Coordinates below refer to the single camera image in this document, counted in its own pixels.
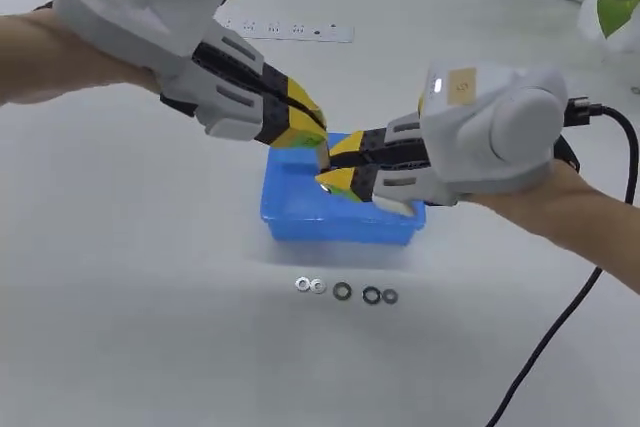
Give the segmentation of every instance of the blue container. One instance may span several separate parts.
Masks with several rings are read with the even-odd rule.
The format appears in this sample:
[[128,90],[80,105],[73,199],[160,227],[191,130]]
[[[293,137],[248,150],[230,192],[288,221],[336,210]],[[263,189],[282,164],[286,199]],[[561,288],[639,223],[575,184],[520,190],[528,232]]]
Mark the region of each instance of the blue container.
[[[345,134],[329,134],[335,145]],[[325,192],[315,181],[313,149],[270,149],[260,214],[280,241],[343,241],[406,245],[426,222],[425,205],[405,217]]]

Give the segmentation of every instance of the human hand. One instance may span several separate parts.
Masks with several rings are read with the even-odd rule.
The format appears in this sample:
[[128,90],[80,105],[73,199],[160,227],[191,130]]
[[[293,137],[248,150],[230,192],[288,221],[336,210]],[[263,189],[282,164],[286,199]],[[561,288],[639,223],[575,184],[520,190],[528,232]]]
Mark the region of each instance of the human hand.
[[0,104],[33,104],[67,92],[122,83],[159,93],[153,73],[95,49],[50,9],[1,17],[0,43],[7,44],[6,53],[0,55]]
[[598,193],[566,162],[555,161],[552,174],[534,188],[509,194],[474,194],[468,199],[483,205],[528,232],[552,237],[554,214],[569,199]]

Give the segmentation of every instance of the black cable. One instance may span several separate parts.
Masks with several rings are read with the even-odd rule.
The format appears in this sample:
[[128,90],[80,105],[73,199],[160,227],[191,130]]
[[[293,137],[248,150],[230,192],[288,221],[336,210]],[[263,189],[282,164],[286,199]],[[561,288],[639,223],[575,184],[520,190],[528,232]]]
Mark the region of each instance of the black cable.
[[[627,140],[629,141],[629,176],[627,179],[627,191],[625,193],[624,201],[627,204],[633,204],[636,186],[638,183],[638,163],[640,162],[638,136],[635,129],[633,128],[633,124],[631,124],[629,119],[627,119],[624,115],[622,115],[617,110],[612,109],[611,107],[593,105],[590,108],[590,115],[605,115],[612,118],[624,129],[624,132],[627,135]],[[573,314],[573,312],[575,312],[575,310],[580,306],[589,292],[591,292],[591,289],[593,289],[593,286],[596,284],[601,275],[602,269],[600,267],[596,267],[587,279],[587,282],[584,284],[582,289],[580,289],[580,292],[578,292],[578,295],[575,296],[569,306],[562,312],[562,314],[560,314],[560,316],[556,319],[556,321],[553,323],[544,337],[542,337],[542,340],[540,340],[536,348],[533,350],[533,353],[524,364],[524,367],[522,368],[522,370],[520,370],[515,380],[507,390],[507,393],[502,399],[502,402],[498,406],[495,414],[493,414],[493,417],[491,417],[491,420],[489,420],[489,422],[487,423],[487,427],[495,427],[495,425],[500,421],[504,412],[507,410],[507,407],[509,407],[509,404],[511,403],[511,400],[513,399],[516,391],[518,390],[524,379],[527,377],[527,375],[529,375],[529,372],[531,372],[531,369],[535,365],[540,355],[542,355],[542,353],[544,352],[544,349],[547,347],[547,345],[549,345],[551,339],[553,339],[553,337],[558,333],[560,328],[564,325],[567,319],[569,319],[571,314]]]

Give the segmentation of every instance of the white tabletop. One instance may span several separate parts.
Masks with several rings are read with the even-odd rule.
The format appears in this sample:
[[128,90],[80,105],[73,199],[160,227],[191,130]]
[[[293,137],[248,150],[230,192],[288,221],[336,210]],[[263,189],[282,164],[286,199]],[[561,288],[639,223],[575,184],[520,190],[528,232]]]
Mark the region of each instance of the white tabletop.
[[[46,0],[0,0],[0,12]],[[351,131],[411,112],[430,59],[550,62],[573,95],[640,121],[640,98],[560,0],[233,0],[336,22],[353,44],[255,42]],[[624,190],[626,141],[571,131],[594,185]],[[0,424],[482,426],[592,266],[472,206],[431,209],[405,249],[278,245],[259,218],[266,149],[206,137],[128,87],[0,112]],[[300,276],[356,289],[300,294]],[[393,307],[358,297],[394,287]],[[635,427],[640,302],[604,278],[504,417]]]

